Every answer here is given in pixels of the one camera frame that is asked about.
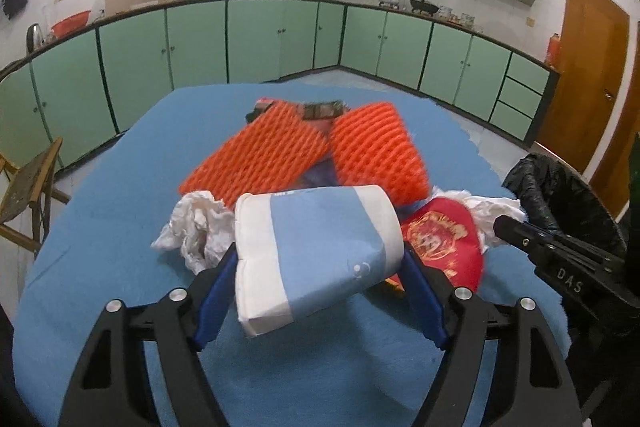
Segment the black-lined trash bin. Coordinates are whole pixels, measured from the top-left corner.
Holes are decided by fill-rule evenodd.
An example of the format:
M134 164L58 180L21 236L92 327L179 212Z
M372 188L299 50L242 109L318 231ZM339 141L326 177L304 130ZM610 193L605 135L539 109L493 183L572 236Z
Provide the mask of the black-lined trash bin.
M516 196L535 227L625 257L627 244L611 213L590 186L561 161L528 154L508 172L502 186Z

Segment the dark hanging towel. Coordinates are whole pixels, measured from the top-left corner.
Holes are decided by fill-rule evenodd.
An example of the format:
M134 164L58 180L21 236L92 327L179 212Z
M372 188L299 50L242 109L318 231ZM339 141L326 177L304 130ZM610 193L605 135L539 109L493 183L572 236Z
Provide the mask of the dark hanging towel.
M16 17L26 6L28 0L2 0L3 13L8 20Z

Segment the red plastic basin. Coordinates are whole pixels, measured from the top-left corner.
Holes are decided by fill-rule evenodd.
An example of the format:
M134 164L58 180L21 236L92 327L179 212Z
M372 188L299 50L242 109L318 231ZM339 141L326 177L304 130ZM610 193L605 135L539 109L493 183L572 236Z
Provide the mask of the red plastic basin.
M63 18L51 27L52 35L57 39L61 39L72 32L86 27L90 14L91 11L87 10Z

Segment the wooden door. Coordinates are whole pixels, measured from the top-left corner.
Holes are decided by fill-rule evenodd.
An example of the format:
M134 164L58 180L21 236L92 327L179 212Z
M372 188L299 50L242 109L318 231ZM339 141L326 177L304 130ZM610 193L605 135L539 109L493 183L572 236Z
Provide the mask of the wooden door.
M600 143L623 73L629 15L612 0L566 0L560 74L537 142L575 170L588 167Z
M590 185L611 215L620 216L629 205L628 154L639 131L639 23L627 56L624 75L618 89L613 113L605 128L597 152L601 153Z

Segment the white tissue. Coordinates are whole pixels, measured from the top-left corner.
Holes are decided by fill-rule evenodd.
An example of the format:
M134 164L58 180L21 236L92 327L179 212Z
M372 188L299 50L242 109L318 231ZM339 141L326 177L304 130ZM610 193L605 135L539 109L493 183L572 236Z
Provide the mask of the white tissue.
M209 191L190 192L179 199L154 251L179 251L194 275L213 269L234 242L234 213Z
M503 240L498 239L494 231L494 223L500 216L506 216L518 222L524 222L526 218L526 212L518 199L478 196L465 190L442 191L439 187L433 188L432 196L455 200L469 210L477 228L482 254L485 254L489 247L503 244Z

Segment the green lower kitchen cabinets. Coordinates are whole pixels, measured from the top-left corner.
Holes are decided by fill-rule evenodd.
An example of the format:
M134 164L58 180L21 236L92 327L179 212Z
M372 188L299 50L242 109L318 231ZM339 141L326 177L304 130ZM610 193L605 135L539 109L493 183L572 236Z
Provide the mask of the green lower kitchen cabinets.
M432 98L523 145L536 141L559 81L533 57L423 15L326 0L177 2L100 20L7 67L1 150L25 164L61 138L68 167L171 91L334 68Z

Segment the black wok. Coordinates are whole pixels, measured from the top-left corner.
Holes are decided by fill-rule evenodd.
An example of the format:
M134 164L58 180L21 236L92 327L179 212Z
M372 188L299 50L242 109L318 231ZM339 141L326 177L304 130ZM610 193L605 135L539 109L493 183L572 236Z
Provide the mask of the black wok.
M439 11L439 6L428 0L410 0L411 12L433 16Z

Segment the red thermos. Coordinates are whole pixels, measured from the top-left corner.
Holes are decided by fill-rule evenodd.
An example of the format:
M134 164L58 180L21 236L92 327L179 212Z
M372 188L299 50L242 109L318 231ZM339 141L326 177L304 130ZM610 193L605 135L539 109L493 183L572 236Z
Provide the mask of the red thermos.
M555 32L548 41L546 57L544 58L544 64L549 67L555 68L559 64L561 54L561 37Z

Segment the electric kettle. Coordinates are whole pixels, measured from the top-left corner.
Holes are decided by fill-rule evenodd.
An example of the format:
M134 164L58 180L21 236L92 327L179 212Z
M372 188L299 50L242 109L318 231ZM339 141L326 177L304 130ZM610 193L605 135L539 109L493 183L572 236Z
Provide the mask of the electric kettle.
M32 54L46 45L46 37L43 35L39 24L32 24L26 31L26 53Z

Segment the green white milk carton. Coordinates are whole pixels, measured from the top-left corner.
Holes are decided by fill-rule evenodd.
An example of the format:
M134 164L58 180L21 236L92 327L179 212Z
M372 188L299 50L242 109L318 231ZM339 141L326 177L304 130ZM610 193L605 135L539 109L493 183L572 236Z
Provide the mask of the green white milk carton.
M250 124L274 104L288 104L295 108L299 118L311 124L324 135L328 135L334 120L350 111L347 104L342 101L325 102L291 102L278 98L258 98L253 110L245 115L247 124Z

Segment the blue table mat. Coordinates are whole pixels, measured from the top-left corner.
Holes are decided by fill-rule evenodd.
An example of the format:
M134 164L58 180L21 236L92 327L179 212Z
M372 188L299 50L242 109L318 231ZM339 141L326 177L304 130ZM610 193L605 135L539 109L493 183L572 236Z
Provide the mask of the blue table mat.
M262 98L357 108L381 95L297 81L182 88L104 153L54 220L17 309L16 387L42 425L58 423L82 347L107 303L154 303L189 285L230 244L228 204L178 188L245 126ZM413 313L383 295L352 296L258 337L247 336L229 312L201 355L235 426L408 426L441 359Z

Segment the wooden chair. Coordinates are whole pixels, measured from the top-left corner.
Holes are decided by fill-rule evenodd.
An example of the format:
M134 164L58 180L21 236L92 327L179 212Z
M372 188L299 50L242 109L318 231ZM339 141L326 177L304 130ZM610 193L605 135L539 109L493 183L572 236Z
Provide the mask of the wooden chair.
M52 144L18 167L1 156L1 172L8 177L9 185L1 201L1 237L38 256L50 233L51 202L53 199L66 205L70 195L54 187L54 168L63 145L59 136ZM9 222L24 212L32 214L32 231L29 235L9 226Z

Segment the red paper bowl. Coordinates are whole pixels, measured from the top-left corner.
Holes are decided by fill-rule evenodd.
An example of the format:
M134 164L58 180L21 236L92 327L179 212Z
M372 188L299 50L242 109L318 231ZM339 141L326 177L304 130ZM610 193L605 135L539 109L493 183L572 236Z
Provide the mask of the red paper bowl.
M454 285L477 291L483 275L483 243L471 211L437 196L401 221L402 237L422 263L442 271Z

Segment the orange foam net sleeve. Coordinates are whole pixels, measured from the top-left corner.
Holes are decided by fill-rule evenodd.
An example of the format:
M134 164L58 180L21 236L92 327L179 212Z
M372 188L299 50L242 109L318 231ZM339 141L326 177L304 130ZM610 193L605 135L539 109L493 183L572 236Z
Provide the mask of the orange foam net sleeve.
M232 209L244 194L286 190L328 152L324 134L294 104L277 101L203 160L179 193L209 191Z

